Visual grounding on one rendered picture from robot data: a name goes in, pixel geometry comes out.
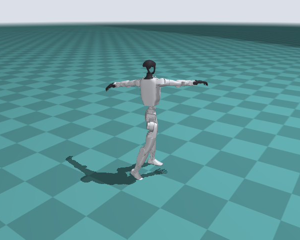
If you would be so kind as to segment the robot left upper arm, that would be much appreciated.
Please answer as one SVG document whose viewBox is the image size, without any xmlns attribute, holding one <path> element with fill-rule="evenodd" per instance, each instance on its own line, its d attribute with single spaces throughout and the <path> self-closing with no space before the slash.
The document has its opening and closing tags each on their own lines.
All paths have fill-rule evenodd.
<svg viewBox="0 0 300 240">
<path fill-rule="evenodd" d="M 131 80 L 131 81 L 124 83 L 124 85 L 126 88 L 133 87 L 133 86 L 140 87 L 140 80 L 141 79 Z"/>
</svg>

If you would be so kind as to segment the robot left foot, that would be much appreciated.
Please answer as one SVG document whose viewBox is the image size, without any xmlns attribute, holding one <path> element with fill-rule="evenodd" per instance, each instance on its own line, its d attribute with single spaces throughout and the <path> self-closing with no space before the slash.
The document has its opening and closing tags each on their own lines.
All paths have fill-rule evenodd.
<svg viewBox="0 0 300 240">
<path fill-rule="evenodd" d="M 154 164 L 154 165 L 157 165 L 157 166 L 162 166 L 163 165 L 163 163 L 162 162 L 159 162 L 158 160 L 156 160 L 156 159 L 152 159 L 151 160 L 151 158 L 149 158 L 148 160 L 147 160 L 147 163 L 149 163 L 149 164 Z"/>
</svg>

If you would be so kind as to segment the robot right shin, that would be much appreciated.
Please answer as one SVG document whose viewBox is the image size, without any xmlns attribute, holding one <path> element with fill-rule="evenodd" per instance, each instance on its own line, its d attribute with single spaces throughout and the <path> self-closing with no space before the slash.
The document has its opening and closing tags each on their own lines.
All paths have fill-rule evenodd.
<svg viewBox="0 0 300 240">
<path fill-rule="evenodd" d="M 142 165 L 145 163 L 147 157 L 149 155 L 149 152 L 147 154 L 145 154 L 145 148 L 144 147 L 141 147 L 140 148 L 140 151 L 137 155 L 137 159 L 136 159 L 136 165 L 135 165 L 135 168 L 134 168 L 134 172 L 138 172 L 140 170 L 140 168 L 142 167 Z"/>
</svg>

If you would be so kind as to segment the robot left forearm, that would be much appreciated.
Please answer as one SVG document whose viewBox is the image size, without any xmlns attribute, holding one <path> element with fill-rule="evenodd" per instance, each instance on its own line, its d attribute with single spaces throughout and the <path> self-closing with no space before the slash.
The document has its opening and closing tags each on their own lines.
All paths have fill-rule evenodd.
<svg viewBox="0 0 300 240">
<path fill-rule="evenodd" d="M 124 83 L 127 83 L 127 82 L 129 82 L 129 80 L 120 81 L 120 82 L 114 82 L 113 85 L 115 85 L 115 88 L 125 87 Z"/>
</svg>

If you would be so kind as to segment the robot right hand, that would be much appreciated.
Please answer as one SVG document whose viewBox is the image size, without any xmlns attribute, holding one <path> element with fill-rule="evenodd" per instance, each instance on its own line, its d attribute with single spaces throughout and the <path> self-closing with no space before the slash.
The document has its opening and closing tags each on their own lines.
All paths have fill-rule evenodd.
<svg viewBox="0 0 300 240">
<path fill-rule="evenodd" d="M 208 83 L 206 81 L 202 81 L 202 80 L 195 80 L 193 82 L 193 85 L 202 84 L 202 83 L 204 83 L 204 85 L 208 86 Z"/>
</svg>

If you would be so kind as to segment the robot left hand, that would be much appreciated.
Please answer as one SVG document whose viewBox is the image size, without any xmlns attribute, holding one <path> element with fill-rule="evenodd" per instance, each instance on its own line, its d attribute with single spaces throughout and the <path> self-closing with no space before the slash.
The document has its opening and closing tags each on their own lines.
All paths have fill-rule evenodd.
<svg viewBox="0 0 300 240">
<path fill-rule="evenodd" d="M 113 82 L 114 83 L 114 82 Z M 115 88 L 116 86 L 113 84 L 113 83 L 111 83 L 110 85 L 108 85 L 107 87 L 106 87 L 106 91 L 109 89 L 109 88 L 111 88 L 111 87 L 113 87 L 113 88 Z"/>
</svg>

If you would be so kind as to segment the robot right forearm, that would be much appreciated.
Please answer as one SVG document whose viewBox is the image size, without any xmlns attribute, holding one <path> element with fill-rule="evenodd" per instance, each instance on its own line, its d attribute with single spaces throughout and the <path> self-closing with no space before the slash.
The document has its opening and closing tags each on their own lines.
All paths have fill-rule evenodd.
<svg viewBox="0 0 300 240">
<path fill-rule="evenodd" d="M 178 82 L 182 82 L 182 86 L 195 86 L 193 85 L 193 82 L 196 82 L 195 80 L 176 80 Z"/>
</svg>

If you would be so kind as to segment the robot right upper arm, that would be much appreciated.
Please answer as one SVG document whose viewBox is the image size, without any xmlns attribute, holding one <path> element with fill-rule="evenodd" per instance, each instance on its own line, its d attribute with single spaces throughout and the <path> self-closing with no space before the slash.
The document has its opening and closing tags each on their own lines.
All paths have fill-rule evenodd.
<svg viewBox="0 0 300 240">
<path fill-rule="evenodd" d="M 182 81 L 175 81 L 175 80 L 171 80 L 171 79 L 159 78 L 156 80 L 156 85 L 158 85 L 159 87 L 175 86 L 177 88 L 180 88 L 182 86 Z"/>
</svg>

